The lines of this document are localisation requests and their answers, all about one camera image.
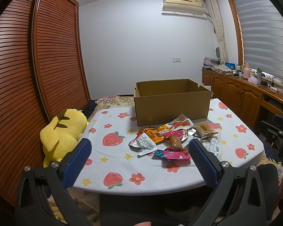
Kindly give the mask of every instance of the white tablecloth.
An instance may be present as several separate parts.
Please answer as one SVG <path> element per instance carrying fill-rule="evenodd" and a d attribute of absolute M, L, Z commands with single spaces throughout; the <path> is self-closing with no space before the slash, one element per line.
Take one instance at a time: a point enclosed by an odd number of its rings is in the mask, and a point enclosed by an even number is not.
<path fill-rule="evenodd" d="M 263 143 L 219 99 L 210 103 L 208 118 L 221 126 L 222 160 L 234 167 L 257 165 Z M 155 155 L 137 156 L 128 143 L 136 137 L 135 108 L 97 112 L 82 138 L 91 140 L 92 152 L 74 188 L 105 194 L 152 195 L 188 190 L 205 184 L 192 160 L 168 162 Z M 166 144 L 158 145 L 164 150 Z"/>

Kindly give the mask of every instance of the wooden wardrobe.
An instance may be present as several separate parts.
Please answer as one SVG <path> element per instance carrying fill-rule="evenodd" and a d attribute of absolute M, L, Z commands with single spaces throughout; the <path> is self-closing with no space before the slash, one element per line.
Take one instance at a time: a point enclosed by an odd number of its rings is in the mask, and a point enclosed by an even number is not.
<path fill-rule="evenodd" d="M 84 109 L 75 0 L 12 0 L 0 16 L 0 196 L 14 205 L 25 165 L 42 167 L 40 130 L 62 109 Z"/>

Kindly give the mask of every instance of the window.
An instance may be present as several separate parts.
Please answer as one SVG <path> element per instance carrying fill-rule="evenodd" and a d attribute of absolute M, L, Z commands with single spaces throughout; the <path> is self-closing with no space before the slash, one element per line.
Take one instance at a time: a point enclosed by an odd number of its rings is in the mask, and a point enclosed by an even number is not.
<path fill-rule="evenodd" d="M 283 17 L 269 0 L 229 0 L 239 64 L 283 78 Z"/>

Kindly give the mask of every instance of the finger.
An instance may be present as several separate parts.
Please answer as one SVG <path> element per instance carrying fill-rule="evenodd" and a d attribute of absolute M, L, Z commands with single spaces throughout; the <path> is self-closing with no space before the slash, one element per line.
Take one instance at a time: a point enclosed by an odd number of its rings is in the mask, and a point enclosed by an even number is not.
<path fill-rule="evenodd" d="M 151 226 L 151 222 L 143 222 L 143 223 L 139 223 L 139 224 L 135 224 L 134 226 Z"/>

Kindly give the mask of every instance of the open cardboard box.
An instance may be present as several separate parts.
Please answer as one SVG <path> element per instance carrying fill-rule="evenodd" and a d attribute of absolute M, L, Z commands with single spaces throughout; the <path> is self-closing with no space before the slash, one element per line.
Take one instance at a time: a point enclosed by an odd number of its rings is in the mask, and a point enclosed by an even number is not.
<path fill-rule="evenodd" d="M 190 79 L 137 82 L 134 102 L 138 126 L 166 124 L 180 114 L 206 118 L 211 91 Z"/>

